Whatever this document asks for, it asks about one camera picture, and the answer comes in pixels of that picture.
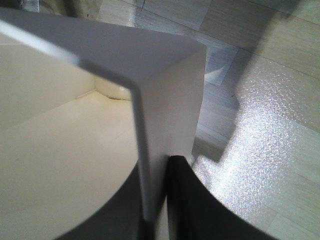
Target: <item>white plastic panel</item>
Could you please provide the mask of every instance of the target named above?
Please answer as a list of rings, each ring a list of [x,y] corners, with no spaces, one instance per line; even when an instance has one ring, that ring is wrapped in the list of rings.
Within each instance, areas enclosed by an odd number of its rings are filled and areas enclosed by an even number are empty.
[[[155,223],[168,156],[191,154],[206,47],[184,36],[61,16],[1,9],[0,18],[0,32],[130,90],[143,216]]]

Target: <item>light wooden floor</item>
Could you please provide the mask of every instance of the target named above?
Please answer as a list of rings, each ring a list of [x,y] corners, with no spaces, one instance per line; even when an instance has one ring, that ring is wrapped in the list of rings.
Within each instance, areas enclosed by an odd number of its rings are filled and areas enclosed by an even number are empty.
[[[207,45],[194,171],[228,208],[269,234],[319,239],[320,2],[94,2],[91,19]]]

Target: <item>black object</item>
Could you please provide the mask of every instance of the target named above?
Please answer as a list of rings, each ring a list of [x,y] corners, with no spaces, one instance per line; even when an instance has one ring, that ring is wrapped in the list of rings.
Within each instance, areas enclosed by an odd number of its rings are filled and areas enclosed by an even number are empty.
[[[183,156],[170,157],[167,181],[171,240],[275,240],[212,196]]]

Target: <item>floor tile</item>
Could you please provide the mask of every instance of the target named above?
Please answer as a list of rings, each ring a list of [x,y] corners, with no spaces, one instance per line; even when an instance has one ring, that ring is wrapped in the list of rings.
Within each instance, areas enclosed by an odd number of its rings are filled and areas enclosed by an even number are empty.
[[[249,1],[320,25],[320,2],[318,0]]]
[[[278,193],[269,199],[267,206],[319,238],[319,185],[291,172],[277,187]],[[295,231],[294,225],[293,230],[287,229],[286,232]]]
[[[286,217],[277,214],[271,226],[267,230],[269,234],[280,240],[318,240],[312,232],[306,230]]]
[[[138,8],[121,0],[103,0],[97,21],[133,27]]]
[[[320,81],[239,50],[221,86],[273,113],[320,132]]]
[[[211,0],[146,0],[144,9],[198,30]]]
[[[186,26],[121,0],[104,0],[97,20],[178,35],[188,35],[191,32],[191,29]]]
[[[205,83],[198,124],[229,139],[235,128],[239,103],[232,92]]]
[[[300,124],[295,129],[295,141],[291,145],[295,157],[288,169],[320,187],[320,133]]]
[[[320,26],[246,0],[213,0],[201,32],[320,79]]]
[[[188,35],[191,32],[191,29],[186,26],[140,9],[136,11],[134,26],[141,29],[178,35]]]
[[[194,30],[189,36],[207,46],[204,79],[220,86],[238,48]]]
[[[123,0],[128,4],[135,5],[136,7],[142,8],[144,5],[144,0]]]

